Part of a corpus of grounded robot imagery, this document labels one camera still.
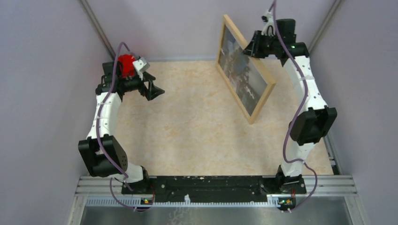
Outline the wooden picture frame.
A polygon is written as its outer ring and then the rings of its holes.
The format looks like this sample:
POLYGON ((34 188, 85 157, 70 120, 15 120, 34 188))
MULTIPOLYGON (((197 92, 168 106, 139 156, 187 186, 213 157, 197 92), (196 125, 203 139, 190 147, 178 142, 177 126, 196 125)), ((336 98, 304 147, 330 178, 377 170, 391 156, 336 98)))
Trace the wooden picture frame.
POLYGON ((249 124, 253 124, 276 80, 260 59, 243 54, 248 42, 231 18, 222 16, 216 68, 249 124))

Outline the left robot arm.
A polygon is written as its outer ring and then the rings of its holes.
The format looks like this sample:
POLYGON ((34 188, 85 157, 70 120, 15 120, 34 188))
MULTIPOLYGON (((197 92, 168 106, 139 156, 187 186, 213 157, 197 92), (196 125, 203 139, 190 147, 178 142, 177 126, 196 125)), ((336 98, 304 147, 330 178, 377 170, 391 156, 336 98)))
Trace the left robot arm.
POLYGON ((78 151, 92 177, 121 180, 127 188, 140 194, 149 191, 151 182, 143 166, 130 163, 115 137, 117 115, 127 92, 138 91, 151 101, 164 94, 154 85, 156 79, 148 73, 149 63, 143 58, 130 63, 121 60, 102 64, 104 75, 95 89, 96 111, 85 139, 78 142, 78 151))

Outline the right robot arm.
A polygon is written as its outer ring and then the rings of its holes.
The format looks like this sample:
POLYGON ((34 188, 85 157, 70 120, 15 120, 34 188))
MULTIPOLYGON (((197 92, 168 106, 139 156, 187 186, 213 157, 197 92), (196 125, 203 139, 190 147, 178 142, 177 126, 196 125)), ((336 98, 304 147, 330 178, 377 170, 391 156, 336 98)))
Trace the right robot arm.
POLYGON ((254 32, 243 54, 258 59, 276 56, 300 100, 283 142, 283 163, 272 182, 279 192, 288 193, 301 186, 306 158, 330 130, 337 118, 337 110, 329 107, 319 92, 307 46, 296 41, 295 20, 274 20, 271 15, 262 16, 262 20, 265 23, 263 30, 254 32))

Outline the printed photo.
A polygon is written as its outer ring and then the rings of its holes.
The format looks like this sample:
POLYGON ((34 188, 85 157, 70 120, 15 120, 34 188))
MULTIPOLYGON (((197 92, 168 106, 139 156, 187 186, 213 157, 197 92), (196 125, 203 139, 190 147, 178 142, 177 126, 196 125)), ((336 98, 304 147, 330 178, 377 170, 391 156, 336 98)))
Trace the printed photo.
POLYGON ((218 60, 234 92, 249 115, 252 115, 267 83, 228 28, 224 28, 218 60))

